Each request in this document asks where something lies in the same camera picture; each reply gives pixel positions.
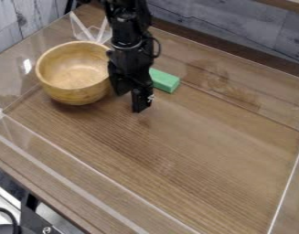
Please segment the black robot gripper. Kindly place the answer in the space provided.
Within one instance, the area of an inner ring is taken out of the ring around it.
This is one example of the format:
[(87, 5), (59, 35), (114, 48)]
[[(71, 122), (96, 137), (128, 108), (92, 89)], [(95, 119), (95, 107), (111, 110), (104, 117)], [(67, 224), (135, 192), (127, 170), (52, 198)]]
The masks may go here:
[(132, 92), (132, 111), (143, 112), (152, 103), (152, 80), (150, 67), (154, 64), (154, 47), (107, 51), (107, 71), (112, 89), (118, 96)]

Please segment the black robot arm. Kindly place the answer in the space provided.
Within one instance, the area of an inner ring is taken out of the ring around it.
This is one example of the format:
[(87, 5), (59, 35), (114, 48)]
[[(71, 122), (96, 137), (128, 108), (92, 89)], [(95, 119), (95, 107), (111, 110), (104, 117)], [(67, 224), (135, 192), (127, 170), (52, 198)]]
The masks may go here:
[(118, 96), (131, 93), (132, 112), (142, 112), (154, 97), (150, 68), (162, 54), (162, 44), (150, 32), (147, 0), (100, 0), (112, 29), (107, 71)]

